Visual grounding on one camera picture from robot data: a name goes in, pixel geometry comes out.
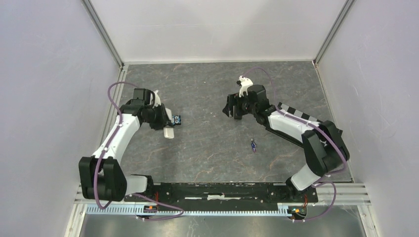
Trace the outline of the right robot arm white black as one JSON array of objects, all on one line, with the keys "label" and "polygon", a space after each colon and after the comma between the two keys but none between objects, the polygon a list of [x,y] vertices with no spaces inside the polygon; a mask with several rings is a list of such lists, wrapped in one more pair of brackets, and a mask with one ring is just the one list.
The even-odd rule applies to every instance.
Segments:
[{"label": "right robot arm white black", "polygon": [[246,86],[229,94],[222,111],[236,120],[253,115],[269,132],[303,148],[305,165],[286,181],[285,194],[291,201],[299,201],[310,186],[347,166],[350,154],[342,130],[330,120],[315,119],[282,103],[271,104],[263,85]]}]

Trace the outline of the red white remote control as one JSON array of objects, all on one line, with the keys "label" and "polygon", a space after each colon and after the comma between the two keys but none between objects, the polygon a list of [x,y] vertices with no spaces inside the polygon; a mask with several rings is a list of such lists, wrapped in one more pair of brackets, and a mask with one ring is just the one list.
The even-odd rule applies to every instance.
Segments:
[{"label": "red white remote control", "polygon": [[174,129],[173,129],[173,123],[174,119],[172,116],[172,112],[170,109],[165,108],[166,114],[168,116],[168,124],[163,128],[164,137],[167,139],[174,139]]}]

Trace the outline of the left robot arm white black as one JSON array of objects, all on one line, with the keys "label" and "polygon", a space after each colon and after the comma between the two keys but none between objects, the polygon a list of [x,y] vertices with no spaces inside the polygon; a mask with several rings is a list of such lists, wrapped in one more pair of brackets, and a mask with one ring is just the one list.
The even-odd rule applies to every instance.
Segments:
[{"label": "left robot arm white black", "polygon": [[158,91],[136,88],[133,98],[119,107],[116,122],[99,148],[79,161],[82,194],[85,199],[122,201],[136,193],[143,201],[155,196],[155,187],[144,175],[124,175],[120,162],[133,135],[147,123],[153,130],[174,138],[171,110],[161,102]]}]

